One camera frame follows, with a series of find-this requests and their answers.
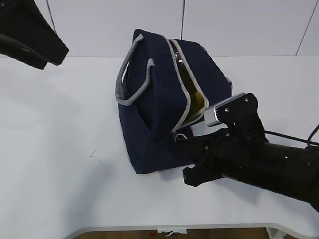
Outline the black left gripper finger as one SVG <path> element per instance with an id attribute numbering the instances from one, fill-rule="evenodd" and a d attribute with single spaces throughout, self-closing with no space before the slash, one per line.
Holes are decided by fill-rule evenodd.
<path id="1" fill-rule="evenodd" d="M 43 70 L 60 65 L 69 52 L 33 0 L 0 2 L 0 53 Z"/>

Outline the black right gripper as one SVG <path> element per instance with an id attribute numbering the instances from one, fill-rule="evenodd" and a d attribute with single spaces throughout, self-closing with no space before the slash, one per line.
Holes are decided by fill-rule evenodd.
<path id="1" fill-rule="evenodd" d="M 174 133 L 174 150 L 195 164 L 183 170 L 185 184 L 197 187 L 240 172 L 258 147 L 268 142 L 254 94 L 245 93 L 228 107 L 230 112 L 223 119 L 226 128 L 200 136 L 194 136 L 190 128 Z"/>

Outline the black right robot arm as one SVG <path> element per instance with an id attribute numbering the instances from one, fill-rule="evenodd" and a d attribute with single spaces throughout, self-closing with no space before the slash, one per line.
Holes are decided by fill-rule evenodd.
<path id="1" fill-rule="evenodd" d="M 194 166 L 183 170 L 184 182 L 197 187 L 229 178 L 319 207 L 319 145 L 305 148 L 270 143 L 251 93 L 231 96 L 204 111 L 207 126 L 225 124 L 216 132 L 194 136 L 177 131 L 174 148 Z"/>

